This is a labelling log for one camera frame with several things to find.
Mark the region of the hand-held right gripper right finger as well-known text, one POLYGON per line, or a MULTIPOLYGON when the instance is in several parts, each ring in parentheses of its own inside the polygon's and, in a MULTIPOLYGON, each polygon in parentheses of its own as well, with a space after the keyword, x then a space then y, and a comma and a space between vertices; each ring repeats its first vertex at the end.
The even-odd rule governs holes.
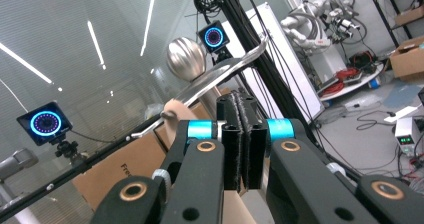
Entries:
POLYGON ((257 114, 257 100, 245 93, 240 96, 240 119, 244 131, 242 178, 246 189, 260 189, 267 130, 257 114))

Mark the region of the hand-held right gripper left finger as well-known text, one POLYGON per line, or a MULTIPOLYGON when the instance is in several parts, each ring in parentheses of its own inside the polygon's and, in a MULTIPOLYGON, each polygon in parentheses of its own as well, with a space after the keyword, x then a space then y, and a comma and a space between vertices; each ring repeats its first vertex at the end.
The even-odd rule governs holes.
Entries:
POLYGON ((221 143, 225 148, 224 189, 241 190, 241 140, 243 128, 238 106, 239 93, 232 91, 217 100, 217 120, 224 121, 221 143))

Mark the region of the white panel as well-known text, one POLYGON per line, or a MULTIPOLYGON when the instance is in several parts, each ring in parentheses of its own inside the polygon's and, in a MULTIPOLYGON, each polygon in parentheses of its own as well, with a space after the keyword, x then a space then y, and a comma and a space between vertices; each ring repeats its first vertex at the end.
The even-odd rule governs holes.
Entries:
MULTIPOLYGON (((288 37, 283 32, 271 6, 265 2, 256 7, 262 22, 254 9, 246 12, 251 24, 260 38, 270 35, 266 51, 275 63, 279 76, 286 84, 295 99, 304 119, 311 124, 322 113, 324 106, 321 103, 314 87, 307 77, 302 64, 298 60, 288 37)), ((247 86, 270 118, 283 118, 283 114, 265 86, 257 69, 249 67, 243 70, 247 86)))

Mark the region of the plain cardboard box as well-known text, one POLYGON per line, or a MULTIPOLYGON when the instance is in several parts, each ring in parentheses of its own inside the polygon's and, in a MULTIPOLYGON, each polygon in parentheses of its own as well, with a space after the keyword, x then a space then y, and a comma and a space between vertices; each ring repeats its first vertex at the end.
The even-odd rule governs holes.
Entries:
POLYGON ((130 176, 151 176, 163 162, 175 135, 176 124, 165 121, 78 175, 72 183, 90 208, 96 210, 118 181, 130 176))

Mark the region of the black tracking base station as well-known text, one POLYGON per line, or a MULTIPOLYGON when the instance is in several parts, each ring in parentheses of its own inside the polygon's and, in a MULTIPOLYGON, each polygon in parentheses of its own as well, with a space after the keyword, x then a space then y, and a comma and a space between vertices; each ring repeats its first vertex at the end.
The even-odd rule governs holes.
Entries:
POLYGON ((208 53, 215 53, 224 48, 229 38, 220 21, 214 21, 197 32, 208 53))
POLYGON ((56 101, 21 115, 16 120, 37 146, 51 143, 73 128, 56 101))

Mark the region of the round white table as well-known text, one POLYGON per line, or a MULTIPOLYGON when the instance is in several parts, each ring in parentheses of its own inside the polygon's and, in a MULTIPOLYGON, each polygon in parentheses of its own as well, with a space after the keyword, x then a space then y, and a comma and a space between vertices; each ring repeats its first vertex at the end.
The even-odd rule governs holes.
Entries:
POLYGON ((383 68, 384 68, 384 64, 381 63, 381 62, 379 62, 377 64, 376 70, 375 70, 375 72, 373 74, 363 76, 359 80, 358 83, 352 84, 352 85, 346 85, 346 86, 344 86, 343 89, 341 89, 340 91, 338 91, 336 93, 328 94, 328 95, 323 95, 320 98, 320 101, 321 102, 324 102, 324 101, 332 100, 334 98, 338 98, 338 97, 343 96, 345 94, 348 94, 348 93, 350 93, 350 92, 352 92, 352 91, 354 91, 354 90, 356 90, 356 89, 358 89, 358 88, 360 88, 360 87, 362 87, 364 85, 367 85, 373 79, 375 79, 375 78, 378 77, 378 75, 382 72, 383 68))

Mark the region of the white power strip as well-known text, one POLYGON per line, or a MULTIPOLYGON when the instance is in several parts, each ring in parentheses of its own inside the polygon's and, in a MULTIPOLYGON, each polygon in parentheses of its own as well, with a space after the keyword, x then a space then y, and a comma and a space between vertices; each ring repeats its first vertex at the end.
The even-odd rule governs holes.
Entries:
POLYGON ((394 123, 398 119, 411 116, 412 114, 416 113, 419 110, 419 106, 407 106, 395 113, 393 117, 386 117, 384 119, 387 123, 394 123))

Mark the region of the white power supply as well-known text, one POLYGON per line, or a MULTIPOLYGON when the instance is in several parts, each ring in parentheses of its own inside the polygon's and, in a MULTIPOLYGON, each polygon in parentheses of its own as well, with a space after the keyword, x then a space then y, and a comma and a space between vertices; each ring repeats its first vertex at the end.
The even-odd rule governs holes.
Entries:
POLYGON ((421 150, 424 141, 413 117, 398 119, 395 126, 395 138, 401 151, 408 157, 421 150))

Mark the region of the open cardboard box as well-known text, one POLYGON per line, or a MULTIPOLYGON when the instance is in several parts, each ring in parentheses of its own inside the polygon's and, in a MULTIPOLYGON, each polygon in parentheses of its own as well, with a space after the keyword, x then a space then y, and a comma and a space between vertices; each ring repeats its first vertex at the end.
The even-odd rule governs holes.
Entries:
POLYGON ((424 80, 424 35, 403 42, 389 58, 394 75, 403 81, 424 80))

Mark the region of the black shelf rack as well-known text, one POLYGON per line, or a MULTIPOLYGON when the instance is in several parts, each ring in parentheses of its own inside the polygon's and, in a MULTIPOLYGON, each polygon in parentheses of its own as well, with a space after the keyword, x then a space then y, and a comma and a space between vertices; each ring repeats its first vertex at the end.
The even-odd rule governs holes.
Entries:
POLYGON ((372 0, 386 32, 393 44, 398 47, 404 41, 424 35, 424 16, 412 18, 397 24, 395 18, 404 14, 418 0, 372 0))

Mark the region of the grey rounded object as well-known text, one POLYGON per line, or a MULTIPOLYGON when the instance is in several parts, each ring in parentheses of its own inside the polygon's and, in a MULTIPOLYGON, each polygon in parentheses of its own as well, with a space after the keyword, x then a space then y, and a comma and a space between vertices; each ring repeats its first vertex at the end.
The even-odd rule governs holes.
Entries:
POLYGON ((39 159, 33 151, 27 148, 17 150, 0 162, 0 180, 5 181, 21 170, 34 166, 38 161, 39 159))

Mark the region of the black metal frame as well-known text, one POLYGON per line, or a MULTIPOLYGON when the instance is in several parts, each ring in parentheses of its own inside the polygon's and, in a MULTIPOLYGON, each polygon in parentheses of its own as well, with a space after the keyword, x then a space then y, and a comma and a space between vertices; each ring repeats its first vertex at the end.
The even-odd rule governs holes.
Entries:
MULTIPOLYGON (((253 25, 248 20, 239 0, 223 0, 220 7, 235 31, 243 49, 245 51, 253 50, 260 43, 260 39, 253 25)), ((259 72, 283 116, 299 119, 306 130, 307 137, 311 142, 315 143, 317 139, 311 126, 303 117, 300 108, 295 102, 294 95, 284 83, 270 55, 264 52, 253 62, 253 65, 259 72)))

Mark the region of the black frame crossbar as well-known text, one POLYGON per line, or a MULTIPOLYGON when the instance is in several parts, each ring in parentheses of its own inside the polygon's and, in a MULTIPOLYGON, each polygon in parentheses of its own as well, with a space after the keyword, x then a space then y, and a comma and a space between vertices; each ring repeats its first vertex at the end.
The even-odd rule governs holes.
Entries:
POLYGON ((156 114, 147 121, 144 121, 142 124, 134 128, 129 133, 125 134, 123 137, 117 139, 112 144, 107 145, 105 148, 102 148, 100 151, 97 151, 88 159, 83 160, 81 164, 78 164, 76 167, 71 168, 59 177, 48 181, 46 184, 42 185, 40 188, 36 189, 30 194, 24 196, 22 199, 7 207, 5 210, 0 211, 0 224, 11 217, 14 217, 23 209, 29 207, 41 198, 45 197, 46 195, 58 189, 62 185, 66 184, 79 174, 82 174, 83 172, 86 172, 87 170, 91 169, 94 165, 103 161, 117 150, 128 145, 131 141, 143 137, 148 132, 154 130, 162 123, 163 119, 160 117, 159 114, 156 114))

